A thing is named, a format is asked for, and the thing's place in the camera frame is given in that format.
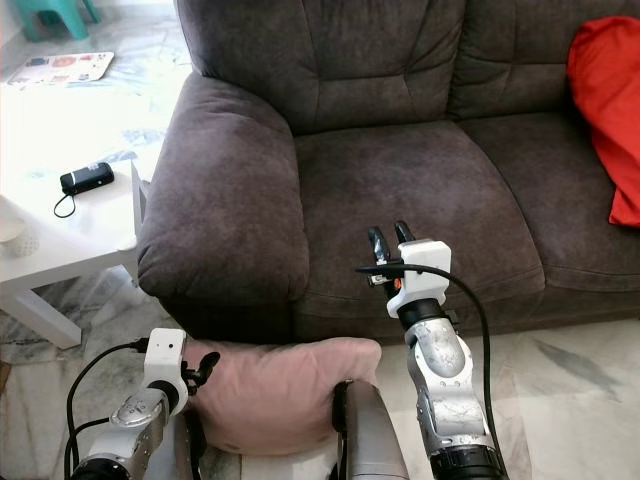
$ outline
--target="white cup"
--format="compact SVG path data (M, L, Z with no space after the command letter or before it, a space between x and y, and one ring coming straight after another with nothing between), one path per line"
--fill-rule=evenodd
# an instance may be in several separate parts
M20 218L0 219L0 245L14 257L26 257L38 250L40 241Z

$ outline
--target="white side table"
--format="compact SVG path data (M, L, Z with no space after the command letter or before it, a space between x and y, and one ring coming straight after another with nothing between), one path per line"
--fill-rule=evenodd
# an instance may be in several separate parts
M131 162L112 167L114 182L77 195L76 212L65 219L53 215L62 196L57 177L2 185L0 209L24 219L40 248L21 258L0 252L0 309L59 348L80 344L82 332L33 288L116 265L137 282Z

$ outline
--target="sofa cushion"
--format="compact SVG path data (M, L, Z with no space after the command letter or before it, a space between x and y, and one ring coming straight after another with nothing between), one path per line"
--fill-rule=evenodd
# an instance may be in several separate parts
M468 0L449 111L458 118L559 109L584 22L640 17L640 0Z
M443 118L464 0L178 0L194 66L294 133Z
M446 242L452 271L485 301L544 287L535 246L509 189L453 122L342 130L296 138L305 230L307 291L296 315L386 318L382 289L354 268L373 264L367 228L395 249L393 222L417 238ZM454 286L447 308L467 305Z
M511 187L547 284L640 292L640 232L608 222L614 186L577 115L534 113L460 125Z

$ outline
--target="sofa backrest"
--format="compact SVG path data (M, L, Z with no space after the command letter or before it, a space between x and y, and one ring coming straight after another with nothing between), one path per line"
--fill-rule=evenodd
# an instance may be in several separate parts
M640 0L467 0L449 113L470 118L563 108L576 31L613 15L640 17Z
M193 64L294 133L443 118L464 0L178 0Z

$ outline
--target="sofa armrest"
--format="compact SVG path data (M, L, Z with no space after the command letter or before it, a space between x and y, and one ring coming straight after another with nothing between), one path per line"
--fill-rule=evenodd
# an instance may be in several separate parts
M191 74L138 245L140 286L153 296L227 306L301 296L309 259L286 121L239 87Z

